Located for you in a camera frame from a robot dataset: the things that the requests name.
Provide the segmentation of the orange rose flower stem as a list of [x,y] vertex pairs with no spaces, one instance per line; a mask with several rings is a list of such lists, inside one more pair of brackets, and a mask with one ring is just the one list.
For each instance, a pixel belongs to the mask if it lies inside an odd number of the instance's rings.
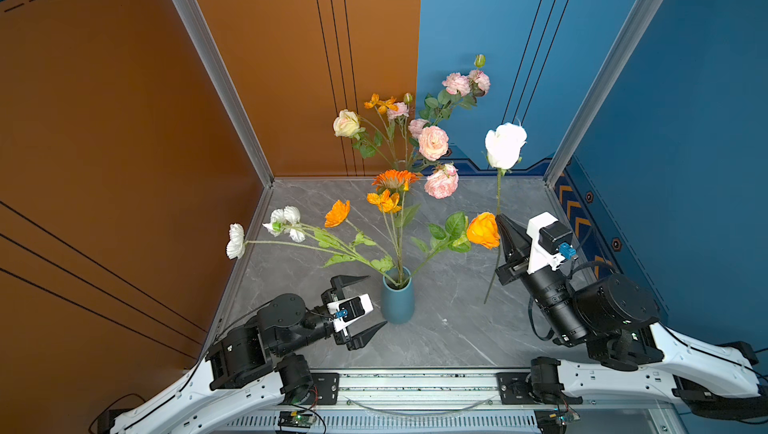
[[412,242],[425,254],[424,260],[412,274],[418,273],[433,258],[445,251],[466,253],[474,246],[492,250],[501,244],[496,215],[491,212],[481,212],[472,219],[464,211],[454,212],[442,224],[430,223],[428,230],[428,243],[416,237],[412,238]]

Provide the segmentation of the blue cylindrical vase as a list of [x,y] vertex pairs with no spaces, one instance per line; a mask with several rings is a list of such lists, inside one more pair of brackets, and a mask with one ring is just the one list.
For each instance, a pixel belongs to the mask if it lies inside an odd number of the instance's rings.
[[399,271],[393,268],[387,276],[382,277],[381,313],[386,321],[392,324],[405,324],[409,322],[415,311],[415,289],[411,277],[411,271],[403,268],[405,283],[396,287],[391,281],[399,279]]

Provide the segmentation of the red orange flower stem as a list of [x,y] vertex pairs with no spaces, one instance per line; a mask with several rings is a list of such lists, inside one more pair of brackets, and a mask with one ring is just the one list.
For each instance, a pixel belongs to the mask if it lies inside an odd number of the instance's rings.
[[327,263],[357,261],[381,273],[391,287],[404,288],[410,280],[403,260],[404,231],[418,212],[416,205],[406,204],[406,197],[419,180],[412,171],[388,169],[375,176],[372,190],[365,196],[384,223],[387,247],[352,223],[349,200],[337,200],[326,213],[323,228],[315,234],[318,247],[333,253]]

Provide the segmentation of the white poppy flower stem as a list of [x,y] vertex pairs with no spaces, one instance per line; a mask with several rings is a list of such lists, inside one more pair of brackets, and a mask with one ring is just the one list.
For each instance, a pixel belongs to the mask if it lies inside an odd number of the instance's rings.
[[[273,239],[257,240],[246,237],[245,228],[232,223],[228,228],[228,242],[225,247],[228,259],[241,259],[251,245],[276,245],[299,247],[327,255],[324,267],[342,263],[357,262],[380,273],[385,280],[395,285],[399,274],[394,258],[373,238],[349,221],[351,202],[337,200],[326,213],[324,226],[315,226],[301,221],[300,210],[288,205],[272,211],[269,221],[262,227]],[[349,224],[355,230],[352,240],[344,240],[330,231],[331,228]]]

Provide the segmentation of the large pink ranunculus stem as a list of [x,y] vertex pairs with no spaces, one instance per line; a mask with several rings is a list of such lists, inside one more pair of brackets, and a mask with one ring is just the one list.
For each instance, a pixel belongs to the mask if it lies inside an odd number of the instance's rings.
[[436,199],[448,198],[456,192],[459,184],[459,173],[454,164],[439,163],[439,160],[448,152],[449,136],[436,125],[418,127],[417,124],[420,121],[423,120],[412,121],[409,129],[412,134],[416,134],[418,154],[425,161],[435,163],[424,189],[428,195]]

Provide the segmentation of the small white bud stem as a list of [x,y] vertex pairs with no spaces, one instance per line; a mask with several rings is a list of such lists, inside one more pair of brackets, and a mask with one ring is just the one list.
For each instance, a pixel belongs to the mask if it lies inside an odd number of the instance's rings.
[[520,124],[506,122],[489,130],[485,138],[487,160],[496,169],[496,208],[494,221],[501,214],[502,181],[520,160],[520,152],[527,142],[527,132]]

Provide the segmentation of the pink rose flower stem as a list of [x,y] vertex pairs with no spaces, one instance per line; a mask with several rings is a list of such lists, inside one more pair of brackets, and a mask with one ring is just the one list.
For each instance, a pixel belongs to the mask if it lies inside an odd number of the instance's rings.
[[[456,108],[476,108],[479,98],[486,96],[491,88],[490,77],[483,71],[485,64],[486,56],[477,54],[473,68],[468,74],[448,74],[441,82],[443,90],[436,96],[427,94],[424,98],[423,108],[418,111],[417,117],[426,119],[426,126],[440,127],[442,121],[450,120]],[[435,165],[434,162],[425,161],[419,154],[418,156],[424,164]]]

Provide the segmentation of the pink peony flower stem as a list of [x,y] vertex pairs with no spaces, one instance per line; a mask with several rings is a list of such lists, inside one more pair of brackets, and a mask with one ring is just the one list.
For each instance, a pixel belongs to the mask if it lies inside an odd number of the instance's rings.
[[414,98],[407,92],[402,100],[390,98],[384,104],[386,134],[391,147],[395,168],[412,168],[418,156],[419,136],[427,120],[413,118]]

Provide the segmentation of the orange poppy flower stem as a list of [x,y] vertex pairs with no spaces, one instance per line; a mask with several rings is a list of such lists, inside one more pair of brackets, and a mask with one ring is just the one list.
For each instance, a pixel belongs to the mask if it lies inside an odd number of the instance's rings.
[[364,118],[372,131],[369,144],[386,159],[392,168],[400,168],[402,156],[398,153],[398,138],[402,134],[401,106],[396,98],[382,98],[372,94],[370,100],[364,102],[364,108],[372,111],[378,117],[378,122]]

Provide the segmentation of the white rose flower stem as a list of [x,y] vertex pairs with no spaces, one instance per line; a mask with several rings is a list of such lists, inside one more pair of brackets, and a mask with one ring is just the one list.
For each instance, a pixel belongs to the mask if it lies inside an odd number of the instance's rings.
[[399,166],[395,146],[396,124],[383,116],[381,122],[382,126],[379,126],[352,110],[344,109],[334,119],[333,131],[336,137],[350,139],[362,159],[378,156],[390,167],[396,168]]

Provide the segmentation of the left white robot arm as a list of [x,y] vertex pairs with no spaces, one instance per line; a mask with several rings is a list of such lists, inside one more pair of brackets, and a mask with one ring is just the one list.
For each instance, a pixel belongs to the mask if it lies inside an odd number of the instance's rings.
[[105,409],[95,432],[210,433],[253,410],[317,403],[320,384],[301,349],[326,339],[350,351],[362,349],[382,327],[349,331],[373,310],[369,295],[344,293],[361,280],[332,277],[315,308],[295,293],[273,298],[214,341],[189,372],[158,395],[135,408]]

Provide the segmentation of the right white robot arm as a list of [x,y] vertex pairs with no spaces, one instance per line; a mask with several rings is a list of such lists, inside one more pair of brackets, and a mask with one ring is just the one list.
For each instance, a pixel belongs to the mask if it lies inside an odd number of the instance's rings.
[[628,276],[608,275],[580,289],[561,266],[576,258],[572,230],[549,212],[521,225],[495,220],[504,262],[503,285],[520,282],[550,326],[544,340],[584,346],[587,362],[538,357],[530,365],[530,396],[576,405],[589,394],[649,398],[686,406],[696,416],[758,425],[767,420],[767,379],[752,346],[712,345],[660,321],[653,295]]

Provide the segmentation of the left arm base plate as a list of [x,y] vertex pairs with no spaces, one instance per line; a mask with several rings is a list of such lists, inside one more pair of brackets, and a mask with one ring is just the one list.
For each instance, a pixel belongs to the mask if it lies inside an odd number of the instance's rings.
[[299,386],[287,400],[300,406],[332,406],[338,402],[340,374],[312,372],[312,380]]

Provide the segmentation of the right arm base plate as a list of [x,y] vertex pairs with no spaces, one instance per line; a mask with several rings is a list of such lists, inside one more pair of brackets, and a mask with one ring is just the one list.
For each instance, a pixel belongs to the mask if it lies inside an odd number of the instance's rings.
[[496,374],[496,381],[504,405],[583,403],[581,396],[565,394],[555,374],[505,371]]

